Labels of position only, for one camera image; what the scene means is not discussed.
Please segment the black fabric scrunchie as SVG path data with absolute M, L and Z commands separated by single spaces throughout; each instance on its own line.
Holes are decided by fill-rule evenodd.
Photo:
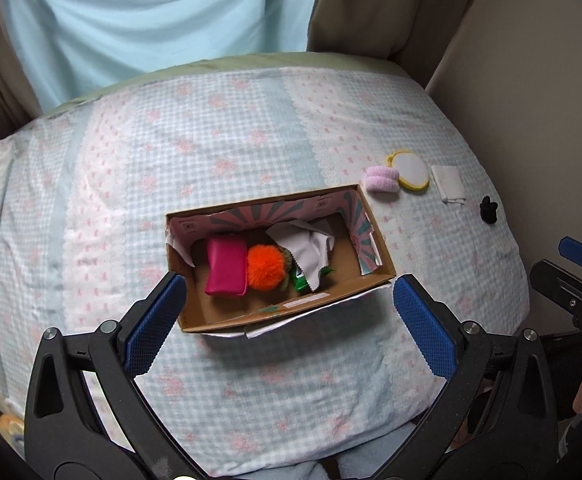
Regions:
M 497 211 L 499 204 L 492 200 L 489 196 L 484 196 L 480 203 L 480 217 L 483 222 L 489 226 L 493 226 L 497 220 Z

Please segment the white paper towel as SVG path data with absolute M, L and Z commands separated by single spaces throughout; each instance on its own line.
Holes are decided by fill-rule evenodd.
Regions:
M 431 167 L 433 181 L 444 204 L 466 203 L 466 191 L 457 166 Z

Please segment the magenta leather pouch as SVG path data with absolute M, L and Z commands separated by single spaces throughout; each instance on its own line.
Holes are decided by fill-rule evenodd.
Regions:
M 248 289 L 248 246 L 239 235 L 213 235 L 206 239 L 209 275 L 204 291 L 213 297 L 238 298 Z

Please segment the grey lens cleaning cloth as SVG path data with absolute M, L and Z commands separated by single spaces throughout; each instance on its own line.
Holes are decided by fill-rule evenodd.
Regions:
M 321 272 L 329 266 L 335 238 L 326 219 L 314 222 L 291 220 L 270 226 L 266 234 L 286 249 L 312 292 L 320 285 Z

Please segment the pastel checkered floral quilt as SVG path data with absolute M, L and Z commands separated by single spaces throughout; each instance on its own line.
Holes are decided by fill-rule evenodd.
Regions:
M 454 166 L 436 191 L 372 198 L 398 273 L 457 318 L 511 334 L 530 310 L 519 247 L 478 212 L 496 188 L 414 81 L 285 67 L 172 77 L 38 119 L 0 141 L 0 400 L 26 404 L 43 330 L 89 332 L 166 270 L 173 211 L 354 184 L 392 152 Z M 310 470 L 403 429 L 442 387 L 381 289 L 254 339 L 173 330 L 139 387 L 211 474 Z

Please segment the yellow rimmed round mirror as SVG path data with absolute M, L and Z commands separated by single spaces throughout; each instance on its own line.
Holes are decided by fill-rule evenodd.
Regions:
M 387 157 L 387 166 L 396 169 L 397 182 L 410 192 L 423 192 L 429 187 L 429 168 L 415 153 L 400 150 Z

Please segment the open cardboard box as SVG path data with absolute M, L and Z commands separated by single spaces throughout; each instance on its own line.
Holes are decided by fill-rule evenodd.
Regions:
M 165 242 L 185 333 L 254 338 L 396 276 L 357 184 L 172 212 Z

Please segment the pink fuzzy scrunchie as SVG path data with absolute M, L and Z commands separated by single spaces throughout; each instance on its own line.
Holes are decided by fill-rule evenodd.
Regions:
M 365 172 L 365 188 L 370 193 L 399 192 L 399 172 L 396 168 L 387 166 L 372 166 Z

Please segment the orange fluffy pompom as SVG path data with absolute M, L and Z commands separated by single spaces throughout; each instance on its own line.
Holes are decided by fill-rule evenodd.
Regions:
M 248 286 L 258 292 L 270 292 L 287 276 L 283 252 L 273 245 L 254 245 L 247 255 Z

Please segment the green bed sheet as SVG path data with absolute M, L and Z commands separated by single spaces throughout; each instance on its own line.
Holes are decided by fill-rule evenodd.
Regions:
M 152 84 L 153 82 L 173 77 L 297 66 L 329 68 L 329 70 L 357 70 L 357 72 L 397 75 L 409 78 L 409 75 L 401 66 L 391 61 L 334 52 L 279 52 L 225 56 L 225 58 L 215 58 L 215 60 L 202 60 L 163 68 L 163 70 L 156 70 L 152 73 L 126 79 L 65 102 L 50 112 L 46 112 L 45 115 L 56 115 L 65 112 L 72 107 L 128 87 Z

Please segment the light blue hanging sheet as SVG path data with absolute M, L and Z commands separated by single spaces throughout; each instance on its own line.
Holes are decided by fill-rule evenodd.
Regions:
M 43 112 L 141 74 L 303 51 L 314 0 L 0 0 Z

